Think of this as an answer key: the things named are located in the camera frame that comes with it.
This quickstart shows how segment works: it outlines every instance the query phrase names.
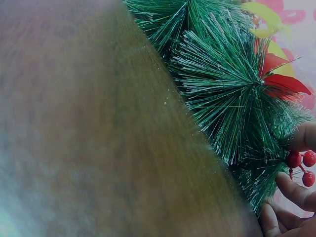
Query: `red artificial flower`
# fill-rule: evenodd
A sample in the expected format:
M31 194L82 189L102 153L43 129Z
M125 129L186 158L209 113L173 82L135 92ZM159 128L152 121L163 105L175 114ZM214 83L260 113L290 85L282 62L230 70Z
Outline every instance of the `red artificial flower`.
M259 70L259 76L262 78L264 85L275 86L279 89L274 93L269 92L269 94L273 97L279 97L287 100L292 100L291 95L294 96L300 92L311 95L311 91L296 78L271 73L274 69L287 63L290 62L277 57L272 53L265 54L263 67Z

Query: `finger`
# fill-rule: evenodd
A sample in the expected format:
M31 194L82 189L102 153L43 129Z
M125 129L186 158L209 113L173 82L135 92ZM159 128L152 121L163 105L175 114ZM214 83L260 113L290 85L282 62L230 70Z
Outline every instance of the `finger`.
M303 237L301 233L302 228L292 229L284 234L282 234L280 237Z
M290 141L290 149L295 151L313 150L316 152L316 123L305 122L297 127Z
M314 237L316 233L316 218L311 218L306 222L306 224L301 228L297 236L302 237Z
M284 226L284 224L282 224L282 222L279 219L277 220L277 224L282 234L288 231L288 229Z
M293 213L284 210L279 205L273 202L269 202L269 205L272 207L273 211L276 214L277 219L287 228L288 230L292 230L295 228L301 227L304 219L294 215Z
M277 237L281 235L277 216L270 205L263 204L259 221L265 237Z
M277 174L276 185L287 199L295 203L301 209L312 212L316 211L316 192L312 192L296 184L283 172Z

